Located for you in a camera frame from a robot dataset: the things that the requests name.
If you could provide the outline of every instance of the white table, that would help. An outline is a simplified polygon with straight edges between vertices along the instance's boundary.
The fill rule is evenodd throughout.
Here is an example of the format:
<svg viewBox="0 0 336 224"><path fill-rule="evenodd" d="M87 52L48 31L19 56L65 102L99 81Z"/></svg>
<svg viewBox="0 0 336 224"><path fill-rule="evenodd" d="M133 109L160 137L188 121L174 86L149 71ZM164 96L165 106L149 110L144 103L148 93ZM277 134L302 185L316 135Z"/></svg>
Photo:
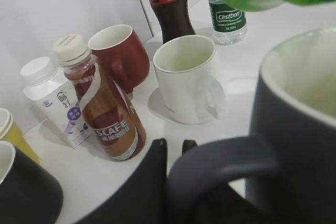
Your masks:
<svg viewBox="0 0 336 224"><path fill-rule="evenodd" d="M201 0L190 10L192 24L198 34L211 33L207 0ZM181 153L184 139L198 144L243 136L248 133L256 77L263 56L274 45L295 34L318 27L336 26L336 5L319 7L278 8L248 13L248 33L244 41L232 46L218 46L223 64L226 88L226 116L202 125L183 125L171 120L163 106L151 66L148 78L134 90L135 106L147 131L144 150L135 158L115 163L108 160L98 141L92 136L76 149L69 148L45 123L29 131L25 138L40 157L40 164L54 175L64 190L64 205L58 224L73 223L110 197L136 169L152 140L164 137L168 142L168 167ZM162 44L161 34L149 40L145 47L150 58ZM244 193L244 183L233 187Z"/></svg>

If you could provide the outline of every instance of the bottle cap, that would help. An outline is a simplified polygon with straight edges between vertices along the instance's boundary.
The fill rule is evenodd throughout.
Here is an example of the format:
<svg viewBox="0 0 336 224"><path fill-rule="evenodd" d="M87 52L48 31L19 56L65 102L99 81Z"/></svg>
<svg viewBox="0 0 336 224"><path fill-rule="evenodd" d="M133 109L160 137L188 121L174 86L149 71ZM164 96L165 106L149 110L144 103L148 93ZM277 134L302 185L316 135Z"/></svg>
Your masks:
<svg viewBox="0 0 336 224"><path fill-rule="evenodd" d="M72 34L58 40L53 50L62 66L72 66L91 55L91 50L79 34Z"/></svg>
<svg viewBox="0 0 336 224"><path fill-rule="evenodd" d="M30 85L41 83L56 73L57 68L48 57L30 61L21 69L20 74Z"/></svg>

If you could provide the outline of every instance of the coffee bottle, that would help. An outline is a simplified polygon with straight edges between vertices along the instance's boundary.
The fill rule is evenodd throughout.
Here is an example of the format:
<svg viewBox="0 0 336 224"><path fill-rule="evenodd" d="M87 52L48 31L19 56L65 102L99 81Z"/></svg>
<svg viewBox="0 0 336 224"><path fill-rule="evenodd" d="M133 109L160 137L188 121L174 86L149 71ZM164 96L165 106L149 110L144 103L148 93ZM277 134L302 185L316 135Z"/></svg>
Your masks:
<svg viewBox="0 0 336 224"><path fill-rule="evenodd" d="M146 140L143 125L128 97L106 77L82 36L60 39L54 51L75 87L86 123L106 152L118 161L136 156Z"/></svg>

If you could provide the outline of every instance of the cola bottle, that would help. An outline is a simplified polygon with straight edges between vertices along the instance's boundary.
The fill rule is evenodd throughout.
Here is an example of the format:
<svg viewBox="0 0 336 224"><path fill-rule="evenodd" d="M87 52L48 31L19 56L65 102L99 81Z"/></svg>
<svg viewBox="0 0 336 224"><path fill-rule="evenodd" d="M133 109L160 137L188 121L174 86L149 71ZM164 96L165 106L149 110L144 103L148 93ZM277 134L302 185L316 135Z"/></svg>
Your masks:
<svg viewBox="0 0 336 224"><path fill-rule="evenodd" d="M150 0L161 29L163 43L195 34L188 14L188 0Z"/></svg>
<svg viewBox="0 0 336 224"><path fill-rule="evenodd" d="M80 35L54 44L65 76L75 87L81 113L112 159L123 161L144 147L146 132L127 95L99 65Z"/></svg>

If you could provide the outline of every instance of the green bottle label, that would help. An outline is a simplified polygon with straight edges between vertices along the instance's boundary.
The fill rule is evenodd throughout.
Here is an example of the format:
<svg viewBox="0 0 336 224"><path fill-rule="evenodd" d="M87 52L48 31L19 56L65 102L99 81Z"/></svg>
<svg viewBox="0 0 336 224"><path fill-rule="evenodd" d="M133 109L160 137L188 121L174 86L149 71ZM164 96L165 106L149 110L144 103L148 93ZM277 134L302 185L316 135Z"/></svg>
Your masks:
<svg viewBox="0 0 336 224"><path fill-rule="evenodd" d="M215 31L230 33L246 25L245 13L226 4L210 3L210 11Z"/></svg>

